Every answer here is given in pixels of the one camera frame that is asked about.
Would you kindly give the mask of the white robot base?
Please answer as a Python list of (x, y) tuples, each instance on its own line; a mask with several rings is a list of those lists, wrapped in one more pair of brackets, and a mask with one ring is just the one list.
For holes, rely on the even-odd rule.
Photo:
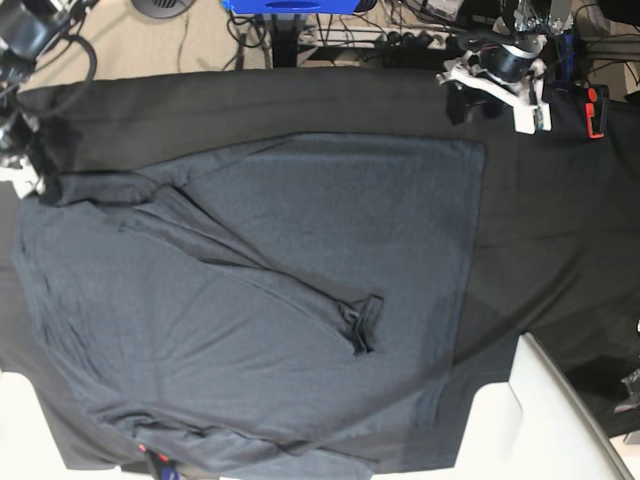
[(17, 373), (1, 373), (2, 479), (122, 479), (119, 470), (68, 469), (56, 447), (35, 390)]
[(633, 474), (566, 377), (531, 334), (509, 379), (475, 394), (455, 479), (631, 479)]

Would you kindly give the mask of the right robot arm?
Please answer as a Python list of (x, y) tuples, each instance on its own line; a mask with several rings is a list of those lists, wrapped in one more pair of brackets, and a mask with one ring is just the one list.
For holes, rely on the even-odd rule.
[[(97, 54), (81, 35), (94, 1), (3, 1), (1, 3), (1, 180), (21, 199), (37, 196), (55, 203), (61, 196), (57, 167), (47, 154), (40, 122), (68, 110), (88, 90), (97, 72)], [(88, 57), (82, 82), (58, 104), (30, 107), (20, 87), (38, 70), (41, 58), (61, 41), (77, 44)]]

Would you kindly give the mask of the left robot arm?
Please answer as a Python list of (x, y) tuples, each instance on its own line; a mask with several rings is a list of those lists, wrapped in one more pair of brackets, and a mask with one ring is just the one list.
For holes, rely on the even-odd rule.
[(506, 108), (514, 130), (532, 135), (552, 129), (544, 100), (547, 66), (541, 54), (548, 41), (573, 26), (569, 1), (502, 1), (490, 30), (454, 35), (463, 55), (443, 63), (437, 81), (447, 90), (446, 114), (454, 125), (480, 108), (487, 118)]

